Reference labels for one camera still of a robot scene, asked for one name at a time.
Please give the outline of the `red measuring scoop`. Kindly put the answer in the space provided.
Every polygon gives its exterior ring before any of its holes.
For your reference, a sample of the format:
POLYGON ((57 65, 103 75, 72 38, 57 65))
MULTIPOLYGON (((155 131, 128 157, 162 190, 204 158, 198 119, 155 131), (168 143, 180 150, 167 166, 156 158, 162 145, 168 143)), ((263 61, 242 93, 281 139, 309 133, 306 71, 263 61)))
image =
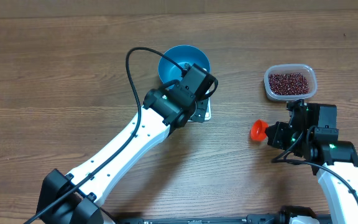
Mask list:
POLYGON ((250 138, 253 141, 261 142, 263 141, 267 135, 265 130, 268 128, 269 124, 261 119, 258 119, 252 126, 250 130, 250 138))

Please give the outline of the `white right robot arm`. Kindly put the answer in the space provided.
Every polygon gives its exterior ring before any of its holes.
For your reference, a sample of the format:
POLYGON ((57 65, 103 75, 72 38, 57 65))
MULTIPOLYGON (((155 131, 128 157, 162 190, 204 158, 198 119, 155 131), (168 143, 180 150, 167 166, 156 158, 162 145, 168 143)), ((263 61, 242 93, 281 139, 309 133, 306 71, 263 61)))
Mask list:
POLYGON ((273 163, 308 165, 317 176, 333 223, 358 223, 358 155, 350 141, 340 141, 336 105, 290 101, 289 122, 261 123, 260 141, 282 153, 273 163))

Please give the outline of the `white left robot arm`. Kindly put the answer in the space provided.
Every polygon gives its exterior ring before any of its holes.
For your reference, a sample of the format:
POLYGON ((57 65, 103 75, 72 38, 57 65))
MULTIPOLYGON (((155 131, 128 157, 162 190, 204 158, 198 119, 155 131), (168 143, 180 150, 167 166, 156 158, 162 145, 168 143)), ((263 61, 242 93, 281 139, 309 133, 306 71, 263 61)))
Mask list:
POLYGON ((175 84, 150 90, 130 123, 102 150, 66 175, 54 169, 42 183, 37 213, 44 223, 114 223, 101 207, 114 186, 151 148, 189 121, 202 123, 207 90, 175 84))

